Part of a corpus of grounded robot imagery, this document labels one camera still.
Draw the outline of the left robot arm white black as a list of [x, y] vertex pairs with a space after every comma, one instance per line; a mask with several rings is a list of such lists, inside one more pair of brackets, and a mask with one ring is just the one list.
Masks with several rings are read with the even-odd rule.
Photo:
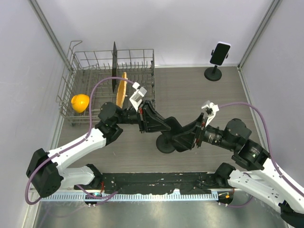
[[168, 132], [171, 127], [165, 119], [155, 111], [149, 100], [144, 100], [139, 107], [122, 109], [112, 102], [102, 105], [98, 115], [100, 121], [83, 136], [74, 141], [50, 150], [36, 150], [26, 171], [39, 196], [48, 197], [55, 193], [63, 184], [86, 185], [95, 190], [101, 184], [97, 169], [84, 166], [69, 177], [68, 166], [92, 151], [108, 146], [122, 134], [120, 124], [136, 124], [142, 133]]

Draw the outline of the black smartphone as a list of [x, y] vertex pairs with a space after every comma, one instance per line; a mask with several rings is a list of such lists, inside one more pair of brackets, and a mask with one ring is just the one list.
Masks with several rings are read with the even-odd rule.
[[169, 131], [164, 132], [165, 135], [172, 137], [174, 135], [183, 133], [183, 127], [175, 117], [168, 117], [164, 119], [164, 122], [171, 128]]

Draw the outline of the lavender smartphone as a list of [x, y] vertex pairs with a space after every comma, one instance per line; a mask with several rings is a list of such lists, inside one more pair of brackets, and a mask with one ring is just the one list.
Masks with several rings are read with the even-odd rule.
[[226, 58], [228, 58], [228, 52], [231, 48], [231, 44], [219, 41], [214, 50], [211, 52], [210, 63], [213, 65], [221, 66]]

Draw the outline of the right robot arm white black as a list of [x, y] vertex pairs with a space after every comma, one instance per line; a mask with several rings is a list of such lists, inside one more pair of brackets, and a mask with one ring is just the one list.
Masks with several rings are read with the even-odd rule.
[[263, 201], [280, 213], [294, 228], [304, 226], [304, 189], [273, 159], [270, 151], [249, 137], [251, 130], [240, 119], [229, 121], [224, 130], [209, 124], [209, 118], [173, 128], [171, 144], [179, 152], [200, 147], [206, 142], [232, 151], [232, 160], [241, 168], [258, 176], [254, 180], [228, 163], [222, 163], [212, 181], [221, 188], [234, 187]]

